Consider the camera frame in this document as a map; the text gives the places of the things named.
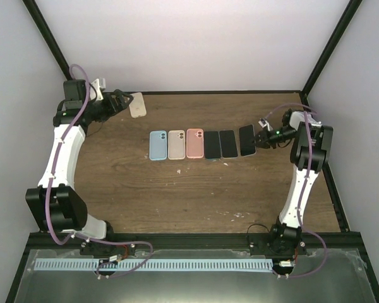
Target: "gray wall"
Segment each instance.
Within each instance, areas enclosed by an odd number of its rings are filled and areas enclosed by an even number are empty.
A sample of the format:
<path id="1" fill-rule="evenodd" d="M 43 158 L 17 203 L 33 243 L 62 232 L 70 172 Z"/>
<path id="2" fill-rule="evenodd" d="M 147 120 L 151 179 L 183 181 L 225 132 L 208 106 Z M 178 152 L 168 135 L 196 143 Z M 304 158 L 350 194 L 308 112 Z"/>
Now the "gray wall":
<path id="1" fill-rule="evenodd" d="M 334 127 L 330 165 L 379 281 L 379 1 L 363 1 L 309 101 Z"/>
<path id="2" fill-rule="evenodd" d="M 69 62 L 140 92 L 302 89 L 348 0 L 37 3 Z"/>
<path id="3" fill-rule="evenodd" d="M 23 3 L 0 1 L 0 302 L 37 231 L 24 195 L 45 170 L 62 81 Z"/>

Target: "wooden tabletop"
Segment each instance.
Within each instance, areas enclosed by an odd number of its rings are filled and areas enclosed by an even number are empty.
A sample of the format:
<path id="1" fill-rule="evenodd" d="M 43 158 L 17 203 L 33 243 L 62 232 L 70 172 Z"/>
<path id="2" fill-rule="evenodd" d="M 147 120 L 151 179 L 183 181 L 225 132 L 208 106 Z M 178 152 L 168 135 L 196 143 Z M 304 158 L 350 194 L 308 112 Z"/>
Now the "wooden tabletop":
<path id="1" fill-rule="evenodd" d="M 233 129 L 238 140 L 239 127 L 254 124 L 258 131 L 259 118 L 288 102 L 300 103 L 299 96 L 145 95 L 145 117 L 133 119 L 126 110 L 97 133 L 100 124 L 90 125 L 78 158 L 76 191 L 89 213 L 110 221 L 116 232 L 245 232 L 256 222 L 269 227 L 291 185 L 291 146 L 216 162 L 150 161 L 149 132 Z M 274 126 L 280 126 L 286 109 L 271 116 Z M 311 230 L 339 231 L 323 174 L 304 218 Z"/>

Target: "phone case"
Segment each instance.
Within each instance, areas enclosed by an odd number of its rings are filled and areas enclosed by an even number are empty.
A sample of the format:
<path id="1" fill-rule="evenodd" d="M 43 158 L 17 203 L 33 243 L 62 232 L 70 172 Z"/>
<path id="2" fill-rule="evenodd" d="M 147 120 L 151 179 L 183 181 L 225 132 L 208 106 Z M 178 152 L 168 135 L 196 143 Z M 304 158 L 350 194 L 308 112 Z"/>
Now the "phone case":
<path id="1" fill-rule="evenodd" d="M 185 159 L 185 132 L 169 131 L 169 159 Z"/>
<path id="2" fill-rule="evenodd" d="M 152 161 L 167 159 L 166 131 L 152 131 L 150 133 L 149 159 Z"/>
<path id="3" fill-rule="evenodd" d="M 217 160 L 221 158 L 220 153 L 220 140 L 218 131 L 205 131 L 203 132 L 203 147 L 205 152 L 205 159 Z"/>
<path id="4" fill-rule="evenodd" d="M 187 129 L 187 158 L 203 158 L 203 130 L 199 128 Z"/>
<path id="5" fill-rule="evenodd" d="M 131 112 L 132 118 L 139 118 L 146 115 L 145 100 L 141 93 L 133 93 L 133 100 L 129 104 L 129 111 Z"/>
<path id="6" fill-rule="evenodd" d="M 239 128 L 240 155 L 250 156 L 256 152 L 254 144 L 254 125 L 250 124 Z"/>
<path id="7" fill-rule="evenodd" d="M 220 148 L 223 158 L 237 158 L 238 148 L 234 131 L 219 131 Z"/>

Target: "phone screen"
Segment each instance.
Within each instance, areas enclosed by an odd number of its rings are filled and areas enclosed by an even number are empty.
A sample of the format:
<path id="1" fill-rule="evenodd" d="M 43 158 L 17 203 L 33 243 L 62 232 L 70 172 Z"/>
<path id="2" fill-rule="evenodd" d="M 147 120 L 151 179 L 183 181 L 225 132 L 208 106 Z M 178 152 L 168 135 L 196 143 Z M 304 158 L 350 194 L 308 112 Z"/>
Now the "phone screen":
<path id="1" fill-rule="evenodd" d="M 238 156 L 238 149 L 236 146 L 236 138 L 234 131 L 219 131 L 220 147 L 222 149 L 222 157 L 236 158 Z"/>
<path id="2" fill-rule="evenodd" d="M 220 141 L 219 132 L 204 131 L 203 132 L 203 147 L 205 150 L 205 159 L 215 160 L 220 159 Z"/>
<path id="3" fill-rule="evenodd" d="M 254 144 L 254 126 L 252 124 L 239 128 L 240 155 L 250 156 L 256 152 Z"/>

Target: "purple cable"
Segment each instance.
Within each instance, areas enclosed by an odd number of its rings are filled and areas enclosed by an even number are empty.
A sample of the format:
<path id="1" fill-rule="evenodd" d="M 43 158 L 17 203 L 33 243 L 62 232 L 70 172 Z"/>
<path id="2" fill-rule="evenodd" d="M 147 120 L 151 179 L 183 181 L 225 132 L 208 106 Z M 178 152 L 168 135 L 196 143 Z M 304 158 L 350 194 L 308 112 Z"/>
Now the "purple cable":
<path id="1" fill-rule="evenodd" d="M 78 68 L 83 73 L 83 77 L 84 77 L 85 84 L 86 84 L 86 97 L 85 97 L 83 106 L 81 107 L 81 109 L 77 113 L 76 117 L 70 122 L 69 126 L 66 128 L 66 130 L 62 134 L 62 136 L 61 136 L 61 140 L 62 141 L 64 141 L 66 139 L 66 136 L 69 133 L 70 129 L 75 125 L 76 121 L 83 114 L 84 110 L 87 107 L 87 104 L 88 104 L 88 101 L 89 101 L 89 97 L 90 97 L 90 81 L 88 80 L 88 76 L 87 76 L 86 72 L 84 71 L 84 69 L 81 66 L 79 66 L 77 64 L 72 64 L 70 66 L 69 71 L 70 71 L 70 75 L 72 76 L 73 79 L 75 79 L 75 76 L 73 74 L 73 68 Z M 55 175 L 55 172 L 56 172 L 56 165 L 57 165 L 57 161 L 59 160 L 59 154 L 60 154 L 60 151 L 61 151 L 61 148 L 62 148 L 62 144 L 63 144 L 63 142 L 59 142 L 57 144 L 57 147 L 56 147 L 56 151 L 55 151 L 54 158 L 53 158 L 53 163 L 52 163 L 52 168 L 51 168 L 51 174 L 52 175 Z M 52 185 L 53 185 L 53 178 L 49 178 L 48 187 L 46 189 L 46 196 L 45 196 L 45 218 L 46 218 L 46 222 L 47 222 L 47 225 L 48 225 L 49 233 L 51 234 L 51 237 L 52 237 L 53 241 L 56 244 L 58 244 L 58 245 L 63 245 L 63 244 L 65 244 L 70 239 L 70 237 L 72 236 L 72 233 L 68 234 L 63 240 L 59 240 L 59 238 L 56 236 L 56 233 L 55 233 L 55 231 L 53 229 L 52 222 L 51 222 L 51 209 L 49 207 L 50 201 L 51 201 L 51 189 L 52 189 Z M 85 240 L 87 239 L 87 237 L 84 237 L 82 235 L 76 234 L 76 236 L 79 237 L 79 238 L 81 238 L 81 239 L 85 239 Z M 143 241 L 109 242 L 109 241 L 103 241 L 103 240 L 100 240 L 100 239 L 90 239 L 90 240 L 93 241 L 93 242 L 101 243 L 101 244 L 115 245 L 115 246 L 119 246 L 119 245 L 121 245 L 121 246 L 122 245 L 131 245 L 131 244 L 135 244 L 135 245 L 144 244 L 144 245 L 147 245 L 150 248 L 150 254 L 139 265 L 135 266 L 133 269 L 131 269 L 129 271 L 124 272 L 122 275 L 113 275 L 112 276 L 113 278 L 116 278 L 117 276 L 125 276 L 128 273 L 134 272 L 136 269 L 138 269 L 139 267 L 141 267 L 142 265 L 144 265 L 152 257 L 152 254 L 153 254 L 153 246 L 149 242 L 143 242 Z"/>
<path id="2" fill-rule="evenodd" d="M 321 268 L 324 266 L 324 264 L 326 263 L 326 260 L 327 260 L 327 245 L 326 245 L 326 242 L 324 242 L 323 238 L 320 237 L 318 234 L 316 234 L 315 232 L 312 232 L 312 231 L 306 229 L 306 227 L 304 227 L 303 222 L 302 222 L 302 218 L 301 218 L 301 212 L 300 212 L 304 190 L 306 189 L 306 186 L 308 185 L 308 179 L 309 179 L 310 168 L 311 168 L 311 159 L 313 158 L 313 147 L 312 147 L 313 144 L 311 142 L 308 113 L 307 112 L 303 112 L 303 115 L 304 115 L 304 123 L 306 124 L 306 133 L 308 135 L 309 159 L 308 159 L 308 169 L 307 169 L 306 175 L 304 177 L 304 182 L 303 182 L 303 185 L 302 185 L 301 194 L 300 194 L 299 200 L 298 200 L 298 210 L 297 210 L 298 221 L 299 221 L 299 225 L 301 226 L 301 228 L 302 228 L 302 230 L 304 232 L 307 232 L 308 234 L 314 235 L 322 243 L 323 249 L 324 249 L 324 257 L 323 257 L 322 262 L 320 263 L 320 265 L 317 268 L 315 268 L 312 271 L 309 271 L 308 273 L 302 273 L 300 275 L 291 275 L 291 276 L 289 276 L 289 278 L 292 278 L 292 279 L 293 278 L 303 278 L 303 277 L 310 276 L 310 275 L 316 273 L 317 271 L 321 270 Z"/>
<path id="3" fill-rule="evenodd" d="M 303 105 L 303 104 L 300 104 L 300 103 L 286 103 L 286 104 L 282 104 L 276 108 L 274 108 L 273 110 L 271 110 L 265 117 L 264 119 L 268 119 L 269 116 L 271 116 L 274 112 L 276 112 L 277 110 L 283 108 L 283 107 L 288 107 L 288 106 L 301 106 L 301 107 L 304 107 L 305 109 L 309 109 L 311 111 L 311 114 L 317 114 L 311 107 L 308 107 L 307 105 Z"/>

